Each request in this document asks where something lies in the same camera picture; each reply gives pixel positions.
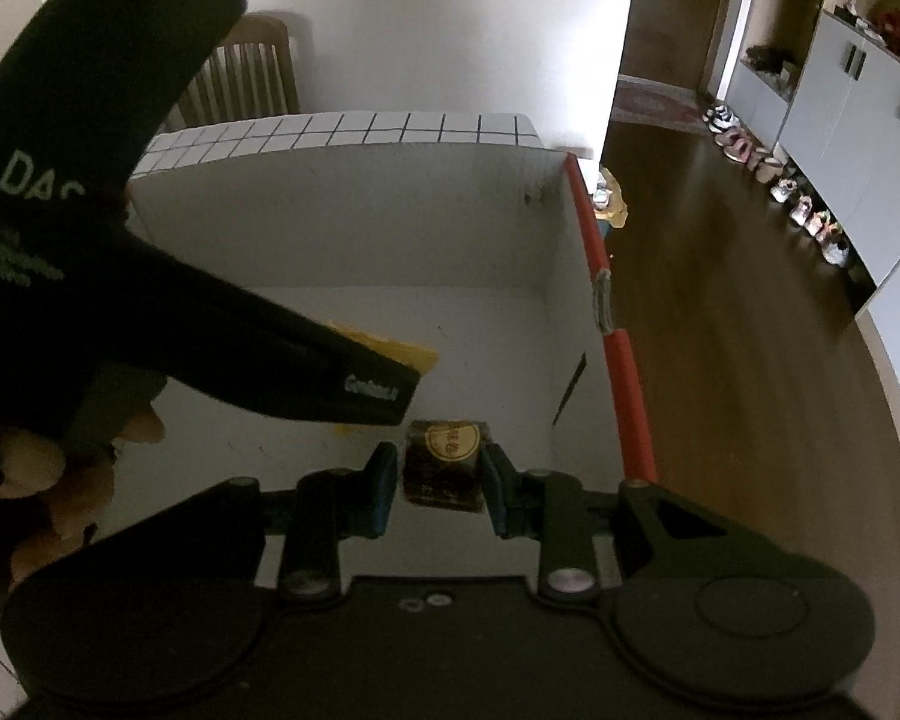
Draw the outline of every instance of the shoe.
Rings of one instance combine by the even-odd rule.
[[[811,213],[813,213],[813,197],[802,194],[797,205],[794,205],[794,210],[790,212],[790,218],[802,227],[807,224]]]
[[[786,202],[795,191],[797,191],[797,180],[795,178],[781,178],[770,190],[770,196],[778,202]]]
[[[754,172],[759,166],[760,163],[763,162],[767,157],[770,156],[770,151],[765,149],[763,146],[758,146],[754,148],[754,154],[746,161],[746,169],[750,172]]]
[[[830,210],[824,208],[822,211],[813,214],[805,223],[803,223],[803,229],[816,238],[821,233],[826,234],[826,226],[830,223],[832,218]]]
[[[739,127],[740,119],[737,119],[730,108],[727,108],[724,112],[716,114],[707,126],[710,128],[710,132],[727,132],[730,127]]]
[[[713,105],[710,108],[706,109],[706,114],[703,114],[701,116],[701,119],[703,119],[705,122],[710,124],[710,122],[714,119],[714,117],[722,116],[723,114],[727,113],[727,111],[729,109],[730,108],[727,108],[726,103],[720,103],[718,105]]]
[[[814,238],[817,239],[817,243],[822,247],[825,247],[828,242],[837,239],[844,232],[844,225],[840,224],[838,221],[834,221],[834,223],[829,223],[823,225],[820,232],[818,232]]]
[[[733,146],[733,144],[737,142],[737,139],[743,138],[745,136],[746,132],[744,132],[740,127],[730,127],[727,132],[722,132],[713,140],[715,143],[717,143],[717,146],[726,148],[727,146]]]
[[[843,235],[830,239],[823,247],[823,259],[843,268],[850,261],[850,242]]]
[[[756,180],[761,184],[769,184],[770,181],[781,175],[783,175],[783,162],[773,156],[764,157],[756,169]]]
[[[736,162],[739,165],[746,165],[751,154],[754,153],[754,148],[756,148],[756,146],[754,146],[754,141],[751,141],[750,138],[744,136],[742,138],[737,138],[733,143],[733,146],[727,146],[724,149],[724,156],[731,162]]]

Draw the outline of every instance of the wooden chair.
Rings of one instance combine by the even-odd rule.
[[[243,16],[190,82],[167,118],[170,131],[300,112],[287,27]]]

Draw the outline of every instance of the door frame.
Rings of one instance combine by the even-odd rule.
[[[717,22],[698,89],[714,100],[723,100],[727,96],[753,4],[754,0],[720,0]]]

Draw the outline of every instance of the door handle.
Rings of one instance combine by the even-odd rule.
[[[856,58],[856,55],[857,47],[850,46],[850,59],[847,60],[847,66],[844,68],[844,73],[846,73],[848,76],[850,75],[850,68],[853,67],[853,60]]]
[[[860,74],[864,71],[864,63],[866,62],[866,52],[860,52],[860,64],[857,65],[857,71],[853,74],[853,80],[859,81]]]

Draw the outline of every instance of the brown snack package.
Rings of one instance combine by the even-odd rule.
[[[480,450],[489,440],[485,422],[413,422],[403,469],[405,498],[418,506],[482,512]]]

